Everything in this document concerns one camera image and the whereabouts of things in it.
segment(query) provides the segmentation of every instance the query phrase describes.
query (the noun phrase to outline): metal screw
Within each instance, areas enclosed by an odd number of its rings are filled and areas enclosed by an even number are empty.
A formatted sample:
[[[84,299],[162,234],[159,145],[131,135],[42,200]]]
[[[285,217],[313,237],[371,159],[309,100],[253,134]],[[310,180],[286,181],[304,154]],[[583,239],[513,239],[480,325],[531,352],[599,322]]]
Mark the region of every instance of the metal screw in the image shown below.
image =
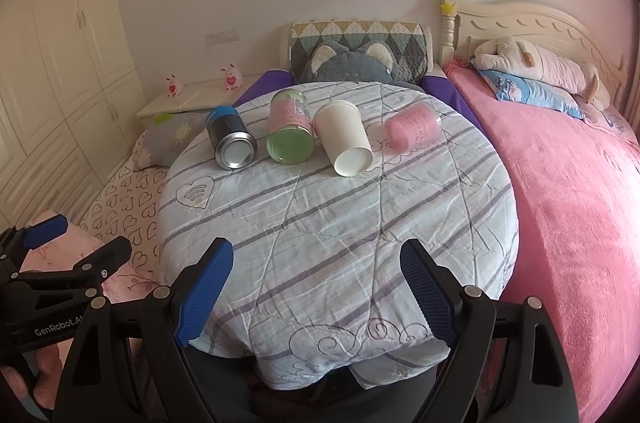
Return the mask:
[[[94,309],[100,309],[101,307],[104,307],[106,303],[107,301],[104,297],[96,297],[91,301],[91,307]]]
[[[540,300],[538,297],[529,297],[527,299],[527,304],[529,304],[529,307],[532,307],[534,309],[542,308],[542,300]]]
[[[472,298],[480,298],[482,296],[482,290],[478,286],[465,286],[465,293]]]
[[[158,286],[156,289],[154,289],[154,297],[156,298],[167,298],[169,296],[169,293],[171,293],[171,289],[169,289],[167,286]]]

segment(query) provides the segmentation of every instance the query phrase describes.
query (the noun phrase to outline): wall socket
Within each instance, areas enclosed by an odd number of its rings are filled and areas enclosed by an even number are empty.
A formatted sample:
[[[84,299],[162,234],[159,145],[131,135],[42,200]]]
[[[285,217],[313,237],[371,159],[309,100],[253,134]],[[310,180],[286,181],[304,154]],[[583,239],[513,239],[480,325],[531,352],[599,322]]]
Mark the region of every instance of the wall socket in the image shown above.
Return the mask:
[[[205,35],[204,41],[208,46],[216,46],[218,44],[228,44],[229,42],[238,42],[240,35],[237,29],[229,29],[229,31],[222,31],[219,33],[211,33]]]

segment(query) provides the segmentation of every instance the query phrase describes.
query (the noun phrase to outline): round table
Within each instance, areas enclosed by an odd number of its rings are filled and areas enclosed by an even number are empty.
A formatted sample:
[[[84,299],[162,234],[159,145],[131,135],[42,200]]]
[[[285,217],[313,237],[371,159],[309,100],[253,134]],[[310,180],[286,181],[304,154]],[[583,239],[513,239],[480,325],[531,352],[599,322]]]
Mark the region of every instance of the round table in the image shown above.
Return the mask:
[[[479,130],[441,101],[377,83],[297,87],[311,114],[346,99],[362,114],[371,168],[338,176],[322,146],[282,165],[265,148],[272,94],[239,107],[258,142],[255,162],[220,168],[206,132],[169,171],[158,213],[162,278],[171,283],[216,237],[234,267],[192,345],[218,356],[255,355],[274,389],[297,389],[349,365],[365,388],[415,376],[448,353],[428,327],[399,267],[416,238],[458,281],[496,299],[513,270],[518,221],[511,181]],[[444,138],[405,154],[383,121],[417,100],[442,118]]]

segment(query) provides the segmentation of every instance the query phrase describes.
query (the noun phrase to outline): white wardrobe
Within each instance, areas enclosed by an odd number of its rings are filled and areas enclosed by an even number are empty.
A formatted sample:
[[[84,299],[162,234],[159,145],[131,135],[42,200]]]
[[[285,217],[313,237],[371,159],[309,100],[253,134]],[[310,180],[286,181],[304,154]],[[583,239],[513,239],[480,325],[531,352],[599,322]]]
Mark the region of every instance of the white wardrobe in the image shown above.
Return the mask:
[[[142,133],[117,0],[0,0],[0,231],[78,222]]]

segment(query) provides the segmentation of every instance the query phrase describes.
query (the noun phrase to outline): green jar bottom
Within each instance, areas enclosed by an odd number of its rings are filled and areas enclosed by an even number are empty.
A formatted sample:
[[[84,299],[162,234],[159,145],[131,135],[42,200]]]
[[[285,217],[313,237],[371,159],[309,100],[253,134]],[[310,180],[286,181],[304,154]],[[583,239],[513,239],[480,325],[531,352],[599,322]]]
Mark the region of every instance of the green jar bottom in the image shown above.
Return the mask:
[[[267,152],[271,158],[285,165],[308,160],[315,147],[314,136],[297,126],[284,127],[267,139]]]

